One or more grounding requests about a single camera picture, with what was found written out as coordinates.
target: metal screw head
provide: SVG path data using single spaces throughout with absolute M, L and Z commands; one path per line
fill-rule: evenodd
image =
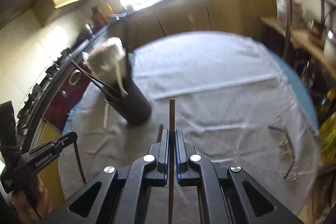
M 232 172 L 239 173 L 242 168 L 240 166 L 231 165 L 230 169 L 231 169 Z
M 111 174 L 111 173 L 113 173 L 114 171 L 115 171 L 114 166 L 106 166 L 106 167 L 104 168 L 104 172 L 105 172 L 106 174 Z
M 155 160 L 155 157 L 153 155 L 146 155 L 143 157 L 143 160 L 146 161 L 146 162 L 151 162 L 153 160 Z
M 197 154 L 191 155 L 190 156 L 190 160 L 192 160 L 192 161 L 200 161 L 201 160 L 201 156 L 197 155 Z

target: white sheet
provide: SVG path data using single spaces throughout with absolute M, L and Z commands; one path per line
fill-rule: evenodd
M 192 32 L 159 39 L 135 51 L 134 82 L 152 105 L 140 127 L 109 107 L 90 84 L 70 121 L 87 179 L 107 165 L 121 167 L 147 154 L 159 124 L 168 128 L 168 102 L 176 100 L 176 128 L 199 154 L 218 165 L 241 165 L 293 213 L 302 209 L 314 182 L 320 147 L 311 123 L 268 50 L 250 38 Z M 294 144 L 298 179 L 284 180 L 291 159 L 282 134 L 267 126 L 284 118 Z M 72 147 L 60 156 L 66 198 L 82 186 Z M 146 223 L 166 223 L 168 188 L 152 188 Z M 196 189 L 175 187 L 174 223 L 199 223 Z

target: wall tile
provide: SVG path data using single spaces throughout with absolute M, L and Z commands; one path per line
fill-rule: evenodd
M 16 85 L 16 83 L 8 75 L 1 75 L 0 104 L 5 103 L 7 101 L 12 101 L 14 113 L 16 114 L 25 97 L 26 97 L 25 93 Z
M 39 30 L 39 42 L 52 60 L 56 61 L 62 50 L 71 47 L 84 25 L 91 21 L 91 2 Z
M 8 72 L 17 86 L 27 94 L 36 83 L 41 72 L 53 64 L 43 47 L 35 42 L 23 47 L 15 62 L 8 66 Z

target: shelf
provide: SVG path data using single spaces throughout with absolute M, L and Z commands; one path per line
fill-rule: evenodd
M 274 17 L 261 17 L 261 22 L 276 30 L 283 37 L 286 37 L 286 25 Z
M 277 21 L 276 18 L 261 18 L 261 21 L 276 30 L 278 33 L 286 36 L 286 29 L 283 24 Z M 291 42 L 294 48 L 303 47 L 305 48 L 315 59 L 320 61 L 323 67 L 330 73 L 332 78 L 336 80 L 336 70 L 331 66 L 329 61 L 326 59 L 323 54 L 323 50 L 317 45 L 313 44 L 308 38 L 306 29 L 292 29 L 291 30 L 292 38 Z
M 326 70 L 330 73 L 332 78 L 336 80 L 336 70 L 330 65 L 329 61 L 326 59 L 323 54 L 323 50 L 310 42 L 308 39 L 308 34 L 306 30 L 292 30 L 292 37 L 295 40 L 295 43 L 304 47 L 312 56 L 319 60 Z

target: wooden stick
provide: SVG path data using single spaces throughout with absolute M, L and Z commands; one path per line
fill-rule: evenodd
M 169 198 L 168 198 L 168 224 L 173 219 L 174 199 L 174 135 L 175 135 L 175 99 L 169 100 Z

